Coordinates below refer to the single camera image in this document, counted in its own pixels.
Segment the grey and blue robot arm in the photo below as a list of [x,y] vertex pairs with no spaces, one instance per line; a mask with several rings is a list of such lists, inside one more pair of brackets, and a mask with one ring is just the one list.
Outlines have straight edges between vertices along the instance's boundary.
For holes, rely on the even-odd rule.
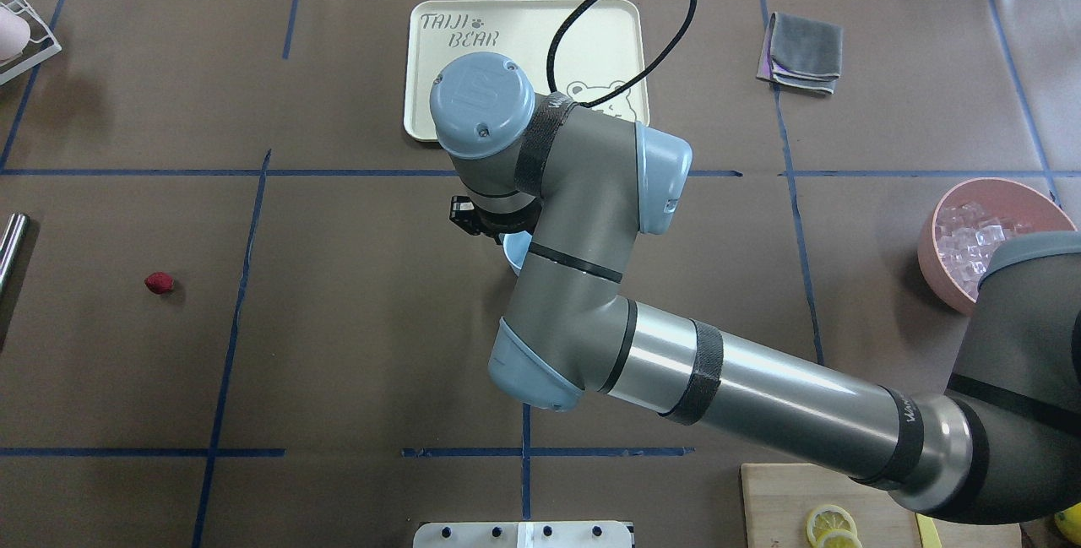
[[568,412],[610,395],[885,491],[957,524],[1020,524],[1078,503],[1078,232],[995,252],[945,387],[903,393],[679,315],[624,288],[642,236],[671,228],[688,141],[608,116],[516,61],[449,61],[426,98],[473,233],[530,233],[489,375]]

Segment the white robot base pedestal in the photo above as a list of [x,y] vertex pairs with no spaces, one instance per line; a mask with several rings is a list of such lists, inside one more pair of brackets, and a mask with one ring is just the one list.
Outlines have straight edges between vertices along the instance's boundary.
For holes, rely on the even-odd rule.
[[632,524],[616,520],[423,524],[413,547],[633,547]]

